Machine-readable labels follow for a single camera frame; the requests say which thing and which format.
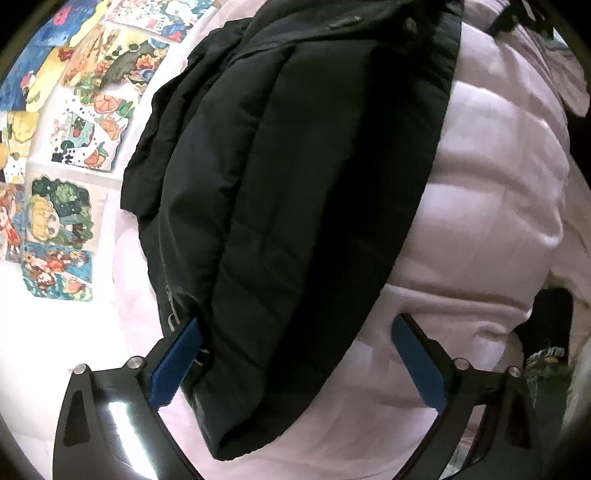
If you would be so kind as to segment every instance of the white bedsheet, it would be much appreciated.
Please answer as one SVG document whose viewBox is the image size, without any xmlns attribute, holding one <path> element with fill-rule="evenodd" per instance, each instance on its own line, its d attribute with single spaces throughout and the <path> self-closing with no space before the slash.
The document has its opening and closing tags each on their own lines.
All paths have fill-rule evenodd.
<svg viewBox="0 0 591 480">
<path fill-rule="evenodd" d="M 260 3 L 230 0 L 208 29 Z M 435 418 L 390 344 L 399 312 L 411 312 L 451 356 L 478 368 L 521 363 L 509 333 L 524 321 L 563 239 L 569 141 L 539 43 L 522 28 L 497 41 L 481 32 L 501 8 L 494 0 L 466 3 L 449 110 L 413 227 L 357 340 L 306 412 L 268 446 L 217 462 L 181 395 L 161 410 L 207 480 L 390 480 Z M 134 218 L 120 220 L 119 311 L 128 342 L 145 353 L 160 337 L 155 300 Z"/>
<path fill-rule="evenodd" d="M 253 15 L 261 4 L 229 0 L 211 9 L 171 50 L 136 111 L 115 178 L 135 149 L 157 87 L 184 68 L 186 55 L 210 30 Z M 304 415 L 263 449 L 217 462 L 182 395 L 161 410 L 207 480 L 391 480 L 434 419 L 389 342 L 389 324 L 399 312 L 412 313 L 451 356 L 504 369 L 521 362 L 519 342 L 509 332 L 547 280 L 574 288 L 574 337 L 578 345 L 588 337 L 591 192 L 580 173 L 565 190 L 568 137 L 560 86 L 538 42 L 521 28 L 497 41 L 479 31 L 500 10 L 495 0 L 466 1 L 449 111 L 413 228 L 357 340 Z M 577 175 L 575 166 L 570 171 L 571 178 Z M 10 322 L 0 321 L 0 410 L 47 479 L 67 368 L 83 361 L 93 369 L 118 367 L 131 354 L 145 355 L 161 337 L 137 223 L 118 209 L 117 197 L 109 196 L 99 255 L 107 286 L 113 259 L 118 318 L 110 299 L 94 304 L 92 315 L 75 303 L 64 314 L 63 302 L 29 297 L 16 266 L 0 270 L 9 281 L 4 292 L 22 301 Z M 25 346 L 14 340 L 23 338 L 18 318 L 26 319 Z M 39 394 L 27 373 L 41 361 L 48 374 Z"/>
</svg>

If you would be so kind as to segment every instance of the cartoon character drawing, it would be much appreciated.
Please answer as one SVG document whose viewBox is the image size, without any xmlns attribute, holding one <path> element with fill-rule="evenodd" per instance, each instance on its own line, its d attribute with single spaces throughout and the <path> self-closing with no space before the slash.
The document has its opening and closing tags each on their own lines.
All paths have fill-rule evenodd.
<svg viewBox="0 0 591 480">
<path fill-rule="evenodd" d="M 20 87 L 24 97 L 27 97 L 29 90 L 35 85 L 36 80 L 37 77 L 35 77 L 35 72 L 33 70 L 29 70 L 29 72 L 21 79 Z"/>
<path fill-rule="evenodd" d="M 0 235 L 4 235 L 4 251 L 2 257 L 20 256 L 21 236 L 12 223 L 12 218 L 17 213 L 17 203 L 14 198 L 8 196 L 0 198 Z"/>
<path fill-rule="evenodd" d="M 19 262 L 24 236 L 24 188 L 0 184 L 0 259 Z"/>
<path fill-rule="evenodd" d="M 29 232 L 38 242 L 81 249 L 93 238 L 89 192 L 74 183 L 34 180 L 28 212 Z"/>
<path fill-rule="evenodd" d="M 65 249 L 43 252 L 42 247 L 27 244 L 27 252 L 22 259 L 25 283 L 33 294 L 63 300 L 90 300 L 92 285 L 89 271 L 84 270 L 85 265 L 90 265 L 90 257 L 84 252 Z"/>
</svg>

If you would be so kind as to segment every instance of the yellow illustration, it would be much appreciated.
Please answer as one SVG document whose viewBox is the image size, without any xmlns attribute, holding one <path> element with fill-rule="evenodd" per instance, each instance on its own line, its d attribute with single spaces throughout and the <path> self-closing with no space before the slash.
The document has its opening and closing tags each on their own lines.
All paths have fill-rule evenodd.
<svg viewBox="0 0 591 480">
<path fill-rule="evenodd" d="M 48 99 L 53 87 L 60 81 L 67 61 L 74 50 L 67 47 L 54 48 L 35 75 L 35 81 L 27 94 L 27 112 L 38 112 Z"/>
<path fill-rule="evenodd" d="M 90 33 L 99 20 L 103 18 L 103 15 L 107 12 L 107 9 L 110 7 L 110 5 L 111 0 L 103 0 L 96 6 L 94 15 L 92 15 L 92 17 L 82 24 L 78 33 L 70 40 L 70 47 L 74 48 L 77 46 L 84 39 L 84 37 Z"/>
<path fill-rule="evenodd" d="M 53 205 L 39 195 L 33 195 L 29 203 L 29 231 L 40 242 L 47 242 L 60 231 L 60 218 Z"/>
<path fill-rule="evenodd" d="M 0 181 L 24 183 L 39 113 L 0 112 Z"/>
<path fill-rule="evenodd" d="M 31 140 L 35 135 L 39 113 L 36 112 L 8 112 L 8 125 L 12 134 L 8 135 L 8 148 L 14 155 L 29 156 Z"/>
</svg>

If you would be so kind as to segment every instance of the cartoon girl drawing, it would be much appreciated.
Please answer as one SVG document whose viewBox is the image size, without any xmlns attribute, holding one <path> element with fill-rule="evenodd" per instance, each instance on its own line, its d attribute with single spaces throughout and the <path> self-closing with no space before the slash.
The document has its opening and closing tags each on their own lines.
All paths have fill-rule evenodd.
<svg viewBox="0 0 591 480">
<path fill-rule="evenodd" d="M 81 214 L 59 217 L 49 200 L 40 195 L 31 197 L 29 231 L 37 241 L 81 247 L 84 241 L 83 234 L 87 230 Z"/>
<path fill-rule="evenodd" d="M 90 287 L 88 282 L 66 271 L 71 266 L 81 266 L 87 260 L 81 252 L 72 252 L 70 255 L 61 251 L 48 252 L 46 260 L 25 254 L 23 260 L 29 277 L 42 293 L 57 285 L 57 275 L 63 279 L 65 293 L 75 295 Z"/>
<path fill-rule="evenodd" d="M 13 197 L 5 194 L 0 197 L 0 235 L 5 238 L 2 258 L 21 255 L 21 237 L 14 228 L 12 218 L 17 212 L 17 203 Z"/>
<path fill-rule="evenodd" d="M 29 231 L 40 242 L 57 237 L 60 232 L 60 218 L 53 205 L 40 195 L 33 195 L 29 203 Z"/>
</svg>

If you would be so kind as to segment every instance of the art print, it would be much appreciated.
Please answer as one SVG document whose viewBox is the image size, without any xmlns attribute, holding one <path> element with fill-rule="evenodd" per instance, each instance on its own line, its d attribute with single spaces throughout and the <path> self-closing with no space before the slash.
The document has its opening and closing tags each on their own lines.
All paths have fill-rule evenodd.
<svg viewBox="0 0 591 480">
<path fill-rule="evenodd" d="M 103 17 L 111 0 L 68 0 L 31 40 L 34 45 L 75 47 Z"/>
<path fill-rule="evenodd" d="M 127 82 L 143 95 L 169 46 L 141 32 L 97 25 L 72 56 L 63 85 L 100 92 Z"/>
<path fill-rule="evenodd" d="M 26 243 L 21 261 L 27 289 L 36 297 L 92 300 L 91 252 Z"/>
<path fill-rule="evenodd" d="M 26 224 L 24 185 L 0 183 L 0 260 L 21 261 Z"/>
<path fill-rule="evenodd" d="M 24 183 L 39 114 L 0 112 L 0 183 Z"/>
<path fill-rule="evenodd" d="M 27 109 L 29 90 L 35 84 L 37 73 L 52 49 L 53 47 L 38 46 L 32 43 L 25 47 L 0 86 L 0 111 L 24 111 Z"/>
<path fill-rule="evenodd" d="M 183 41 L 213 0 L 121 0 L 107 20 Z"/>
<path fill-rule="evenodd" d="M 88 90 L 64 92 L 54 112 L 51 160 L 94 170 L 111 171 L 117 147 L 134 103 Z"/>
<path fill-rule="evenodd" d="M 26 90 L 25 108 L 27 112 L 38 112 L 60 81 L 66 65 L 74 53 L 73 48 L 56 47 L 39 68 L 37 74 L 29 72 L 22 81 Z"/>
<path fill-rule="evenodd" d="M 96 251 L 106 190 L 42 176 L 31 182 L 27 239 Z"/>
</svg>

